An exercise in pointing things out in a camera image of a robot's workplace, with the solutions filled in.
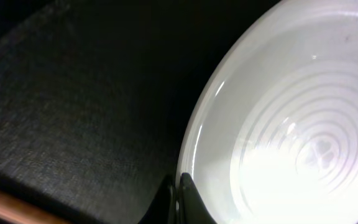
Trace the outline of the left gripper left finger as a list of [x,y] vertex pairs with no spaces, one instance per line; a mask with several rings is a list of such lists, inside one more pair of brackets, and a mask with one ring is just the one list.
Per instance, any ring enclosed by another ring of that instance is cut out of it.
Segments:
[[173,177],[167,175],[162,180],[145,215],[139,224],[175,224],[176,190]]

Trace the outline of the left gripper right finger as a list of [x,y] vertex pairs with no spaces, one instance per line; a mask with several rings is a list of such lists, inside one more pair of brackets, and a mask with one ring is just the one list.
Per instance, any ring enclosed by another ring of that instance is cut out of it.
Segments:
[[189,173],[182,173],[178,187],[178,222],[182,224],[216,224],[209,214]]

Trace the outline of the grey plate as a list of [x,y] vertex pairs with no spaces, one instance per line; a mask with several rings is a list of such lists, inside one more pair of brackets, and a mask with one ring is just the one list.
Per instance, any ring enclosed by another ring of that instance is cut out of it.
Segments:
[[358,0],[259,17],[199,97],[184,173],[218,223],[358,223]]

